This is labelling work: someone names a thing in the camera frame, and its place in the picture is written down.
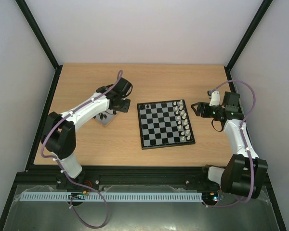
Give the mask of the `black and silver chessboard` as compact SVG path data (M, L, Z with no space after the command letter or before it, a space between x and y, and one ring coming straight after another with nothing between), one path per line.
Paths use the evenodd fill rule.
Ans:
M185 120L182 120L182 110L178 110L179 115L175 114L174 108L178 107L179 109L180 100L183 101L182 106L185 110L184 115L188 120L189 130L184 129L186 125L183 124ZM137 104L137 112L143 150L196 143L184 99L139 103Z

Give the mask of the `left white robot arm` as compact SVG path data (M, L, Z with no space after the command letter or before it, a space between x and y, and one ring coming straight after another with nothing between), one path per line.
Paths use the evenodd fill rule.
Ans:
M51 112L47 116L41 136L40 155L52 158L63 173L75 179L82 172L74 151L76 133L90 119L107 110L128 112L132 84L119 77L114 84L102 86L83 103L62 113Z

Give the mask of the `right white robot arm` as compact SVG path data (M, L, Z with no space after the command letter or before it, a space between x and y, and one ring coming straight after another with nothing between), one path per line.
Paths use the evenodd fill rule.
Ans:
M208 94L210 102L191 105L196 116L212 118L221 123L221 130L229 139L233 155L226 167L205 166L201 185L207 189L219 184L225 193L256 199L261 191L268 165L254 151L246 131L244 115L239 112L240 95L218 91Z

